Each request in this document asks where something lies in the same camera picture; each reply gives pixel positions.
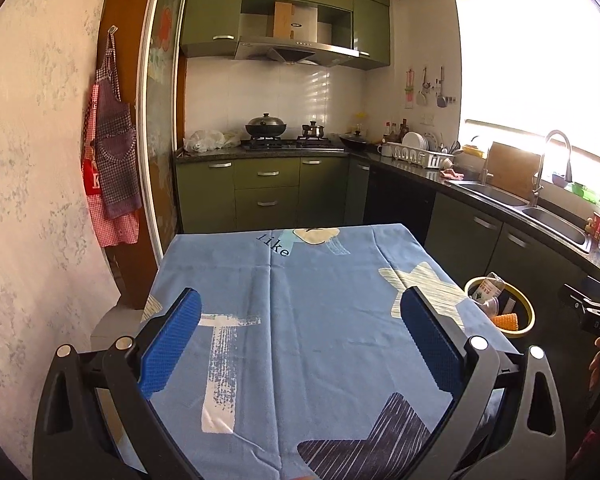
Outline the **black wok with lid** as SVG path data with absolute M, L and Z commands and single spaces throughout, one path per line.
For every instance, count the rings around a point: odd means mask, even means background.
M 262 116 L 252 118 L 245 124 L 247 133 L 253 139 L 276 139 L 285 131 L 287 125 L 283 119 L 264 113 Z

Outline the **white protein powder sachet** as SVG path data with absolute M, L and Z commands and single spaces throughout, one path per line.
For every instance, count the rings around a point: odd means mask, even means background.
M 498 298 L 505 288 L 505 281 L 498 274 L 491 272 L 485 276 L 474 290 L 471 298 L 478 304 L 485 304 L 492 298 Z

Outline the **pink cloth on counter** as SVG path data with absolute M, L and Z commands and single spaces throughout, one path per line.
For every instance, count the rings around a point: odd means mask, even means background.
M 464 180 L 464 174 L 458 174 L 452 168 L 443 169 L 440 171 L 440 174 L 442 175 L 442 178 L 445 180 L 450 180 L 450 181 L 463 181 Z

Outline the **white plastic bag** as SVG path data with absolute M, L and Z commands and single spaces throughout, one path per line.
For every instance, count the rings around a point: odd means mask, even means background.
M 184 136 L 184 150 L 189 153 L 205 153 L 221 148 L 236 148 L 242 140 L 237 132 L 222 132 L 220 130 L 196 130 Z

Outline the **black frying pan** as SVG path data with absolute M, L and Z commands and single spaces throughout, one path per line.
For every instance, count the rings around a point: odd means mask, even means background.
M 378 149 L 376 143 L 367 140 L 359 131 L 340 134 L 339 140 L 347 150 L 352 152 L 376 153 Z

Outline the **green upper cabinets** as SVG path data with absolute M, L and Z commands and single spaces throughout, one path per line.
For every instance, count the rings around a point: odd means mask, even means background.
M 391 61 L 390 0 L 186 0 L 181 50 L 189 58 L 235 58 L 242 36 L 350 48 L 358 59 L 341 65 L 373 70 Z

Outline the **green cabinets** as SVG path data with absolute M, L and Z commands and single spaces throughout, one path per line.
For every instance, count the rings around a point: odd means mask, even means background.
M 181 50 L 189 58 L 235 58 L 242 36 L 350 48 L 358 59 L 341 65 L 373 70 L 391 61 L 390 0 L 186 0 Z
M 362 154 L 177 154 L 185 233 L 401 223 L 458 284 L 494 272 L 538 309 L 563 284 L 600 281 L 600 250 L 549 230 L 434 171 Z

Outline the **white dish rack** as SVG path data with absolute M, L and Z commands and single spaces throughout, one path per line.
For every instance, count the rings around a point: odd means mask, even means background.
M 429 141 L 422 134 L 407 132 L 399 142 L 384 142 L 377 149 L 381 156 L 408 162 L 422 169 L 451 169 L 454 156 L 429 149 Z

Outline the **steel kitchen sink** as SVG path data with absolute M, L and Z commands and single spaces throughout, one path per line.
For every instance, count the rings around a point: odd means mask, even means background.
M 528 200 L 523 200 L 512 193 L 479 182 L 460 181 L 456 182 L 455 185 L 464 191 L 477 194 L 491 202 L 505 206 L 515 211 L 516 214 L 521 214 L 538 226 L 542 226 L 543 229 L 557 235 L 574 248 L 579 249 L 580 252 L 589 252 L 591 249 L 591 237 L 582 229 L 557 214 L 553 214 L 542 207 L 531 205 Z

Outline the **glass sliding door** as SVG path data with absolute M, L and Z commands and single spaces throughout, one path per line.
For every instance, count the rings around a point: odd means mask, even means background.
M 149 244 L 160 263 L 176 232 L 172 156 L 185 0 L 147 0 L 136 82 L 137 161 Z

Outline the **orange ridged scrubber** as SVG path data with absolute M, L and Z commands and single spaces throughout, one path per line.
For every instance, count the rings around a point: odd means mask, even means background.
M 519 330 L 518 315 L 514 312 L 494 315 L 491 321 L 499 330 L 508 330 L 509 332 Z

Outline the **purple checkered apron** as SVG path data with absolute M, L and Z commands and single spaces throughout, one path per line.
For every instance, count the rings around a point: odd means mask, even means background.
M 117 49 L 110 27 L 102 64 L 96 70 L 95 159 L 108 219 L 132 214 L 142 206 L 136 160 L 136 130 L 131 107 L 121 99 Z

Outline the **gas stove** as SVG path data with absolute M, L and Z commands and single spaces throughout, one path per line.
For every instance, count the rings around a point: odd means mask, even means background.
M 341 153 L 344 147 L 329 138 L 251 138 L 242 140 L 240 146 L 251 151 L 314 151 L 325 153 Z

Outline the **chrome sink faucet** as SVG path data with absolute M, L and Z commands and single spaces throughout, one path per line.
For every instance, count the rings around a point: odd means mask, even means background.
M 554 147 L 556 140 L 562 142 L 564 152 L 562 153 L 562 166 L 558 166 L 557 148 Z M 538 170 L 532 184 L 530 205 L 538 206 L 541 193 L 544 190 L 544 183 L 551 181 L 552 177 L 548 170 L 553 170 L 558 175 L 558 180 L 562 186 L 573 182 L 572 175 L 572 145 L 568 136 L 560 130 L 554 129 L 547 133 L 544 146 L 539 159 Z

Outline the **steel range hood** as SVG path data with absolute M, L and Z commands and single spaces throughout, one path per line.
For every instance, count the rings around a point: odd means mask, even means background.
M 240 38 L 236 60 L 338 66 L 358 59 L 358 51 L 333 44 L 273 37 Z

